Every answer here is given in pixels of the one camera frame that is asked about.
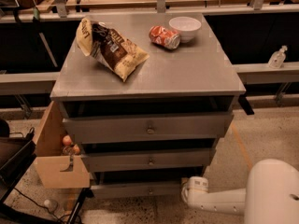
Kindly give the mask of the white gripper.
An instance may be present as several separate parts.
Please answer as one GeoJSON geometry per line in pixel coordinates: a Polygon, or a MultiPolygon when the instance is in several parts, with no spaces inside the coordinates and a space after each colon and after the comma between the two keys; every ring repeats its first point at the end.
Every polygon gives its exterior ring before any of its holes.
{"type": "Polygon", "coordinates": [[[181,186],[181,198],[189,207],[202,207],[203,196],[208,194],[208,180],[201,176],[192,176],[181,186]]]}

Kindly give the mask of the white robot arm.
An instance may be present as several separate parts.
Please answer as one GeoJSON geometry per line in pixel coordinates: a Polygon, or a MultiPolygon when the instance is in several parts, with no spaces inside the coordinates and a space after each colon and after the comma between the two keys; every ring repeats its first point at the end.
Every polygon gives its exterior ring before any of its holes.
{"type": "Polygon", "coordinates": [[[208,180],[190,177],[181,188],[190,208],[244,216],[244,224],[299,224],[299,171],[280,160],[257,162],[243,189],[208,191],[208,180]]]}

